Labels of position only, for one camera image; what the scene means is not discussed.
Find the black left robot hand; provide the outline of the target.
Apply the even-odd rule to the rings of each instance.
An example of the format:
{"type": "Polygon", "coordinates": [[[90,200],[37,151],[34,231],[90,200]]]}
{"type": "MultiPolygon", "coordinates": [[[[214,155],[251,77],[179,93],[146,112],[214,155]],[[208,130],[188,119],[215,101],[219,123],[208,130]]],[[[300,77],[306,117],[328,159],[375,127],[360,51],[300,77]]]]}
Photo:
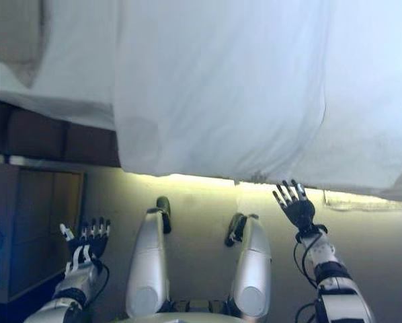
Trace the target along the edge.
{"type": "Polygon", "coordinates": [[[99,219],[93,218],[90,222],[84,221],[81,226],[81,235],[78,238],[64,223],[59,225],[59,229],[68,244],[72,256],[79,249],[79,260],[81,260],[81,257],[85,260],[86,253],[89,255],[89,259],[99,259],[108,243],[111,221],[109,219],[105,220],[103,217],[99,219]]]}

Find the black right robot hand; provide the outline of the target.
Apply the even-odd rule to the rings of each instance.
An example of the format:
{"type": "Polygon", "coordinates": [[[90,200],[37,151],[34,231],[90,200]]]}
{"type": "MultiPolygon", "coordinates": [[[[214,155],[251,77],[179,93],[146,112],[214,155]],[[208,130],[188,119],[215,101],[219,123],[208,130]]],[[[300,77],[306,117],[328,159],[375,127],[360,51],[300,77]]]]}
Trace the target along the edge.
{"type": "Polygon", "coordinates": [[[301,183],[283,180],[272,191],[274,198],[289,219],[291,224],[301,232],[310,231],[313,227],[315,206],[308,199],[305,188],[301,183]]]}

